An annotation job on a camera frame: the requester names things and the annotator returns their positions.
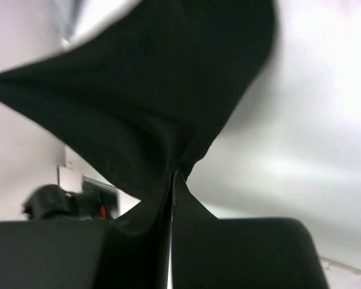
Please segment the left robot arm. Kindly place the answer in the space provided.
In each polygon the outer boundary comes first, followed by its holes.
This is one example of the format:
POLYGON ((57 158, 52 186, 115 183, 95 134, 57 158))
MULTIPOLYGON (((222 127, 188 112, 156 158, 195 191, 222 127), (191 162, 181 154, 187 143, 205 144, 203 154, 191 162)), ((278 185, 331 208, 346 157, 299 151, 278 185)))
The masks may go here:
POLYGON ((22 213, 28 220, 114 220, 120 215, 119 194, 115 187, 60 166, 57 183, 32 191, 22 204, 22 213))

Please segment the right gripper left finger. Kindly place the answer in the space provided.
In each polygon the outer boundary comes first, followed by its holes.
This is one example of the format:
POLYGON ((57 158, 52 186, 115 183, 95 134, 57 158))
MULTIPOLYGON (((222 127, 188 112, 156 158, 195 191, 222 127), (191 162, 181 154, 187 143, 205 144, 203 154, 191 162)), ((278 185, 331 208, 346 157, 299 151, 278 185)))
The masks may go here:
POLYGON ((0 222, 0 288, 166 288, 170 186, 114 220, 0 222))

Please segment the black tank top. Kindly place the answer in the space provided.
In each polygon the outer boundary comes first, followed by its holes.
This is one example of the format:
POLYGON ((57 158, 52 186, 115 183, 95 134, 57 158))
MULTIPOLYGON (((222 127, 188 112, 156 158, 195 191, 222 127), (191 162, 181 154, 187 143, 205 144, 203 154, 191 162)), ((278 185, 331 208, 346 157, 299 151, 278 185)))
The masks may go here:
POLYGON ((143 1, 89 42, 0 73, 0 102, 146 200, 205 156, 275 27, 272 1, 143 1))

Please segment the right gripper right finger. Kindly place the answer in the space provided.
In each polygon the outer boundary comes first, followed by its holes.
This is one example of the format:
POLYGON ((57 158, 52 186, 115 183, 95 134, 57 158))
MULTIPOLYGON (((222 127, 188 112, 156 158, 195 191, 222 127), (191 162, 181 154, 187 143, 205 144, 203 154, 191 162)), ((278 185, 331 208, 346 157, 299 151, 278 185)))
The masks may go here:
POLYGON ((298 220, 219 219, 180 173, 172 197, 174 288, 327 288, 312 237, 298 220))

